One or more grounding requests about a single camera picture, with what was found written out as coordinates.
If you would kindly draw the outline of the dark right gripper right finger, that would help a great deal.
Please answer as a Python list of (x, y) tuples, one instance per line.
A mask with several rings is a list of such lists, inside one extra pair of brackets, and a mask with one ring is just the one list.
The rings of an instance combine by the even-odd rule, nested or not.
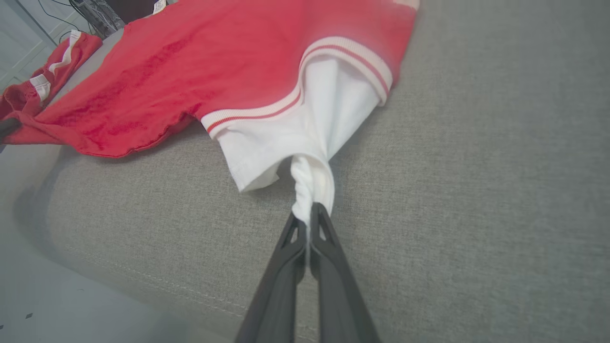
[(321, 343), (379, 343), (368, 311), (329, 213), (315, 202), (311, 210), (311, 267), (319, 290)]

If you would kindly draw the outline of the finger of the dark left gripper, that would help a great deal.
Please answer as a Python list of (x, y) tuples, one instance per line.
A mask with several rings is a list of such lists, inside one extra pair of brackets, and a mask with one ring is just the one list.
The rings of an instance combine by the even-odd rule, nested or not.
[(8, 118), (0, 121), (0, 143), (10, 143), (10, 136), (17, 132), (22, 126), (20, 120)]

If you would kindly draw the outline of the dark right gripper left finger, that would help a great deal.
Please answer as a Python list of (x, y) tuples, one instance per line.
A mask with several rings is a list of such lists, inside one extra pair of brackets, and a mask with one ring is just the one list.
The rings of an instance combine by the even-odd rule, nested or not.
[(296, 291), (305, 274), (305, 231), (305, 224), (291, 214), (250, 302), (236, 342), (294, 343)]

